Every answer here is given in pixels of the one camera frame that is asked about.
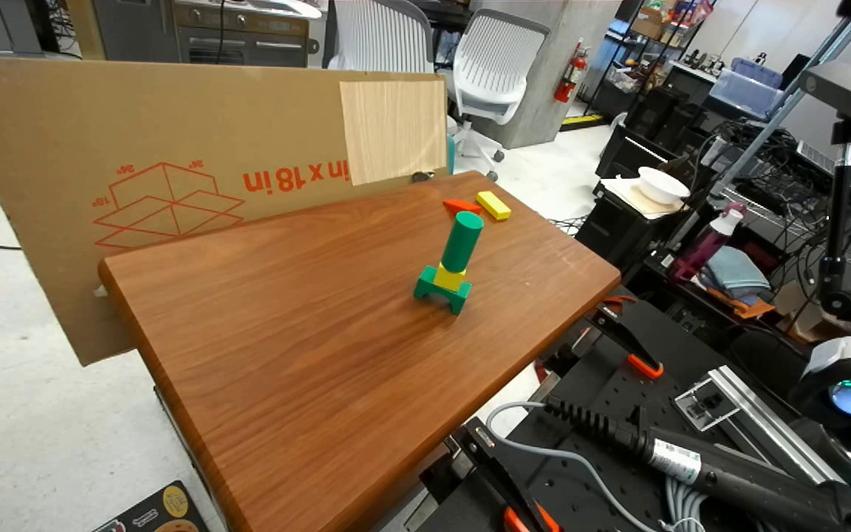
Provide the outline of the yellow rectangular block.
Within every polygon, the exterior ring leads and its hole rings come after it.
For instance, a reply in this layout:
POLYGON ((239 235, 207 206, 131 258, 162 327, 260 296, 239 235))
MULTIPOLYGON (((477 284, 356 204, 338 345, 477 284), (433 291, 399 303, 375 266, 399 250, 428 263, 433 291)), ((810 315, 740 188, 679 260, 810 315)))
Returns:
POLYGON ((477 204, 495 218, 505 221, 513 218, 513 206, 490 188, 477 192, 477 204))

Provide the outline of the green arch block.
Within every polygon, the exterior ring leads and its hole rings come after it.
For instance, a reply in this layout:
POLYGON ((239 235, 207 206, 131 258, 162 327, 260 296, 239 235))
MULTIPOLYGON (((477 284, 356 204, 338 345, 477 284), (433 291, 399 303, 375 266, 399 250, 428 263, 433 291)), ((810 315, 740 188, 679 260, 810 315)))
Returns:
POLYGON ((425 266, 424 271, 421 271, 421 278, 417 278, 417 284, 414 284, 414 296, 421 299, 421 302, 425 302, 425 299, 440 299, 452 312, 462 312, 464 309, 464 303, 468 303, 468 299, 471 299, 471 291, 474 291, 474 284, 468 281, 462 290, 445 290, 445 286, 436 286, 436 269, 437 266, 425 266))

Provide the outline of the small yellow cube block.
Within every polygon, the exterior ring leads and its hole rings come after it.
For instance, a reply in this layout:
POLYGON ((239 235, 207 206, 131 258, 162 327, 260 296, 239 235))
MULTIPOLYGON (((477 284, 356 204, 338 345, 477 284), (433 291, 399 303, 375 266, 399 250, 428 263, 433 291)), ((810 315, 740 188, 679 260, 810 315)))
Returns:
POLYGON ((462 271, 450 271, 445 263, 437 263, 436 269, 436 286, 445 286, 445 290, 462 290, 468 284, 468 269, 462 271))

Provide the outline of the green cylinder block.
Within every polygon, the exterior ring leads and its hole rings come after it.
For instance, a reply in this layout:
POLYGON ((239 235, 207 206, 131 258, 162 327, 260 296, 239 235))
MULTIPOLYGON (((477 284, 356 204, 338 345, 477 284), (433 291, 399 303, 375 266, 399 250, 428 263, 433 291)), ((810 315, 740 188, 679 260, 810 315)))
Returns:
POLYGON ((464 271, 468 269, 483 229, 486 229, 486 218, 477 213, 462 209, 452 218, 452 229, 450 229, 450 238, 446 238, 446 247, 440 258, 446 271, 464 271))

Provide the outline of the orange wedge block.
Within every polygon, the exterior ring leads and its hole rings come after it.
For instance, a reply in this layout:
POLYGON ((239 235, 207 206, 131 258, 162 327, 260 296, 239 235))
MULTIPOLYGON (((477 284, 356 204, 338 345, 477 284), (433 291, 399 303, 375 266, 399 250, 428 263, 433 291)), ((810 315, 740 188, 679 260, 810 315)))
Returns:
POLYGON ((474 200, 445 200, 445 206, 455 215, 455 213, 483 213, 480 204, 474 200))

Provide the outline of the black orange clamp front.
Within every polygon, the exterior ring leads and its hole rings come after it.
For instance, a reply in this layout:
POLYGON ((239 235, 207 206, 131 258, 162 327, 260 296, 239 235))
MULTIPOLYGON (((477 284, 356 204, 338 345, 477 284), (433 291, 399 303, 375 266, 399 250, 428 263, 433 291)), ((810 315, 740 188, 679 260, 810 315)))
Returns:
POLYGON ((502 532, 564 532, 561 524, 513 478, 499 444, 483 419, 471 419, 455 427, 452 436, 483 485, 502 503, 502 532))

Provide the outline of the black orange clamp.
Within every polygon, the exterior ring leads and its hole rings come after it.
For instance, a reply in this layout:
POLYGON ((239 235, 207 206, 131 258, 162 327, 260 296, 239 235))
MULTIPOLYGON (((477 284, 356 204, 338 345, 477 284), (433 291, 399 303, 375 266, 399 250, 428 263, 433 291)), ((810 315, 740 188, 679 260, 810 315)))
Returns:
POLYGON ((659 380, 665 376, 665 364, 654 358, 650 348, 622 323, 622 312, 612 303, 597 309, 597 327, 625 348, 625 364, 637 376, 647 380, 659 380))
POLYGON ((499 444, 483 419, 471 419, 455 427, 452 436, 483 485, 502 503, 502 532, 564 532, 561 524, 513 478, 499 444))

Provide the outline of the white office chair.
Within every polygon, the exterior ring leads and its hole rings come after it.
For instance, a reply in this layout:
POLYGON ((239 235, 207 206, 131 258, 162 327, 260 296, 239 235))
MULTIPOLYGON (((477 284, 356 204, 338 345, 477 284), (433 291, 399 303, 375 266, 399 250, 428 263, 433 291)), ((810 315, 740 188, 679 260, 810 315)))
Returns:
POLYGON ((510 123, 515 119, 544 37, 548 28, 536 21, 480 9, 455 48, 455 120, 462 123, 462 142, 490 164, 490 173, 495 164, 505 160, 505 150, 483 150, 477 142, 477 120, 510 123))

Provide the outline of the red fire extinguisher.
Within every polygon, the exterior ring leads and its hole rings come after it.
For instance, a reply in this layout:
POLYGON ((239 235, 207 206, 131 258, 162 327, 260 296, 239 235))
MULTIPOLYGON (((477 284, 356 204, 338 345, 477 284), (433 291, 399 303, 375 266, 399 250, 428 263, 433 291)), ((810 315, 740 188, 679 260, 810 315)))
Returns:
POLYGON ((582 45, 582 37, 578 37, 575 52, 570 52, 570 58, 567 58, 567 65, 561 71, 561 80, 558 80, 558 85, 552 92, 552 99, 570 104, 570 96, 578 95, 578 89, 580 89, 580 83, 585 77, 585 67, 589 67, 589 49, 582 45))

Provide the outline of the white bowl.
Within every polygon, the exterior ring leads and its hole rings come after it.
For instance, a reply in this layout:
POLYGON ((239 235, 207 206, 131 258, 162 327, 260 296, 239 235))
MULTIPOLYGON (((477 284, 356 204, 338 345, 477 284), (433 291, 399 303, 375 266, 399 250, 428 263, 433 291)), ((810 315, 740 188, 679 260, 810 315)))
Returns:
POLYGON ((679 204, 693 195, 693 188, 684 179, 654 164, 638 169, 637 188, 657 204, 679 204))

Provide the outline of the large cardboard box sheet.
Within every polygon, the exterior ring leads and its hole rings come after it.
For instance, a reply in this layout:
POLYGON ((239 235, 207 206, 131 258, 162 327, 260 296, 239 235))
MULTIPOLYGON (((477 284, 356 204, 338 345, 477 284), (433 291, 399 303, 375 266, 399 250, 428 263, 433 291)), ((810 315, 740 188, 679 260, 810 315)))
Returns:
POLYGON ((106 255, 445 164, 436 73, 0 57, 0 206, 84 364, 131 345, 106 255))

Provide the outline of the black cylindrical tool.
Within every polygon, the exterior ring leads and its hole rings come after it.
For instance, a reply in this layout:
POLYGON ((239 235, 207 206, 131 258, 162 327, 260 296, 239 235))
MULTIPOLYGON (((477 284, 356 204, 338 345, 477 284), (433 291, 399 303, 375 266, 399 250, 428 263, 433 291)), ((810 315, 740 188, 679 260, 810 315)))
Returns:
POLYGON ((578 430, 614 444, 654 469, 755 516, 792 532, 851 532, 851 488, 842 481, 810 485, 721 444, 662 426, 641 427, 570 402, 548 402, 548 411, 578 430))

